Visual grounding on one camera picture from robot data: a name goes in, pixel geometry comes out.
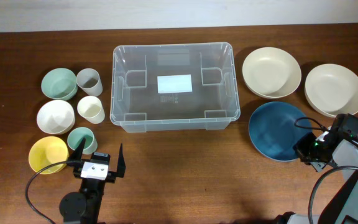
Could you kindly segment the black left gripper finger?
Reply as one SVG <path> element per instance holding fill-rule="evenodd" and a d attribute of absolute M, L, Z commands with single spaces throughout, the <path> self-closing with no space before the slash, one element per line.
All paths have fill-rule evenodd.
<path fill-rule="evenodd" d="M 119 156 L 117 160 L 117 169 L 116 169 L 116 177 L 123 178 L 126 172 L 126 163 L 123 155 L 123 144 L 120 145 L 119 148 Z"/>
<path fill-rule="evenodd" d="M 85 142 L 86 139 L 82 138 L 78 147 L 74 150 L 74 152 L 69 156 L 69 160 L 70 161 L 80 161 L 82 154 L 83 154 L 83 149 L 85 147 Z"/>

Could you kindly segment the yellow bowl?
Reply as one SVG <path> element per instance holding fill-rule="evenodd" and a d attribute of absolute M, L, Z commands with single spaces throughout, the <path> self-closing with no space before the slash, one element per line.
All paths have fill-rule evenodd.
<path fill-rule="evenodd" d="M 29 165 L 34 172 L 56 162 L 68 159 L 69 152 L 66 143 L 55 136 L 39 139 L 29 151 Z"/>

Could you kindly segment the blue plate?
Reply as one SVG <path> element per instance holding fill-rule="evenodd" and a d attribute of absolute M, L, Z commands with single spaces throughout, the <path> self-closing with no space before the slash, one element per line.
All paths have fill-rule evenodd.
<path fill-rule="evenodd" d="M 265 157 L 279 162 L 298 159 L 293 146 L 311 132 L 310 121 L 298 118 L 306 115 L 297 107 L 281 101 L 259 106 L 249 120 L 249 136 L 254 147 Z"/>

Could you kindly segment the cream plate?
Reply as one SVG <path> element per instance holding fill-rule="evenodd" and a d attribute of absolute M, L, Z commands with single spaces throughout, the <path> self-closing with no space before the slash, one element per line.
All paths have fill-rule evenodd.
<path fill-rule="evenodd" d="M 358 76 L 346 67 L 327 63 L 306 76 L 305 96 L 320 114 L 334 118 L 358 113 Z"/>
<path fill-rule="evenodd" d="M 252 51 L 242 65 L 248 89 L 266 99 L 291 95 L 301 83 L 301 68 L 288 52 L 275 47 Z"/>

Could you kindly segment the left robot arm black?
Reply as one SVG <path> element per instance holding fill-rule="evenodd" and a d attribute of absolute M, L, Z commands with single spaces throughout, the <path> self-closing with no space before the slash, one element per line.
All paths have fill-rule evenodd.
<path fill-rule="evenodd" d="M 117 169 L 110 171 L 109 154 L 94 152 L 90 159 L 81 158 L 85 143 L 83 138 L 68 157 L 68 165 L 73 168 L 74 177 L 81 179 L 81 185 L 77 192 L 66 194 L 59 204 L 64 223 L 97 223 L 105 185 L 125 175 L 123 147 L 119 148 Z"/>

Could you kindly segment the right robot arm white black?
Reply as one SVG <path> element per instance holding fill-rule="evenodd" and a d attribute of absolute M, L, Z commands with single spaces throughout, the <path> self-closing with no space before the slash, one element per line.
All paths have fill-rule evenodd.
<path fill-rule="evenodd" d="M 287 212 L 278 215 L 274 223 L 358 223 L 358 118 L 351 114 L 338 114 L 326 128 L 319 124 L 320 136 L 313 133 L 303 136 L 294 150 L 300 161 L 325 172 L 315 183 L 308 202 L 308 214 Z M 313 202 L 318 187 L 330 174 L 341 171 L 344 185 L 319 215 L 313 214 Z"/>

